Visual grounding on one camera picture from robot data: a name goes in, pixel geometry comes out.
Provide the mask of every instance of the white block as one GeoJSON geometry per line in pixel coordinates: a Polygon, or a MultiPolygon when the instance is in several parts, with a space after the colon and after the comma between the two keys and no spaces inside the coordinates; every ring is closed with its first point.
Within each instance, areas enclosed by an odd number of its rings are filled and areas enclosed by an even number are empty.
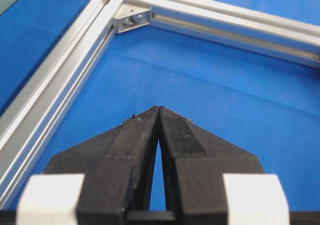
{"type": "Polygon", "coordinates": [[[30,177],[17,208],[17,225],[77,225],[84,174],[30,177]]]}
{"type": "Polygon", "coordinates": [[[223,174],[228,225],[289,225],[288,202],[277,175],[223,174]]]}

